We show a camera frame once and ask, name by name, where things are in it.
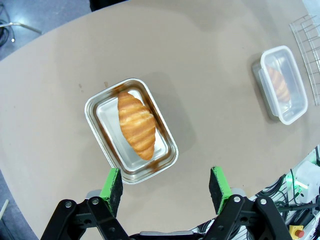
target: clear plastic lid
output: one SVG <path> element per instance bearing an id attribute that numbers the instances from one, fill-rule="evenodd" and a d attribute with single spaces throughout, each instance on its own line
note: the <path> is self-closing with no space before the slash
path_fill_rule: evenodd
<path id="1" fill-rule="evenodd" d="M 287 46 L 265 51 L 261 56 L 259 76 L 273 115 L 286 125 L 292 124 L 308 108 L 306 90 Z"/>

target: beige tabletop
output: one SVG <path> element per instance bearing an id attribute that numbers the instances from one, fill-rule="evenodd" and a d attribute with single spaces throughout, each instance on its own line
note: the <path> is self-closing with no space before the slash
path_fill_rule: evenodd
<path id="1" fill-rule="evenodd" d="M 172 167 L 124 185 L 118 220 L 128 234 L 187 230 L 214 217 L 213 165 L 248 196 L 288 172 L 320 136 L 320 107 L 289 27 L 306 13 L 300 0 L 131 0 L 1 61 L 0 167 L 35 234 L 60 200 L 79 203 L 103 186 L 110 165 L 84 107 L 127 78 L 147 84 L 179 149 Z M 280 45 L 292 50 L 309 101 L 289 126 L 269 119 L 251 71 Z"/>

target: wire rack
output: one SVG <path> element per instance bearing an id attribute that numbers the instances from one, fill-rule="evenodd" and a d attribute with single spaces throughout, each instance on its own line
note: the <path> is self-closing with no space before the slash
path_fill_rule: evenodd
<path id="1" fill-rule="evenodd" d="M 315 105 L 320 105 L 320 17 L 305 15 L 290 27 L 308 73 Z"/>

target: metal baking tray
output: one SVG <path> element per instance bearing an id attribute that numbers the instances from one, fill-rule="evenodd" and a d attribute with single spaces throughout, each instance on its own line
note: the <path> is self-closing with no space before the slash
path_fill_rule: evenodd
<path id="1" fill-rule="evenodd" d="M 118 116 L 118 94 L 128 92 L 154 115 L 156 131 L 151 160 L 141 159 L 123 136 Z M 172 166 L 178 147 L 147 85 L 136 78 L 124 80 L 91 97 L 84 108 L 85 117 L 105 157 L 113 168 L 120 168 L 122 181 L 137 184 Z"/>

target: croissant in container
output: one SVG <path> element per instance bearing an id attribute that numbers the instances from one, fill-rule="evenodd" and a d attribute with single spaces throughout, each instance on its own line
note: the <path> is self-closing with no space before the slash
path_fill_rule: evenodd
<path id="1" fill-rule="evenodd" d="M 139 99 L 127 92 L 118 95 L 118 112 L 123 136 L 139 157 L 150 160 L 155 151 L 155 117 Z"/>

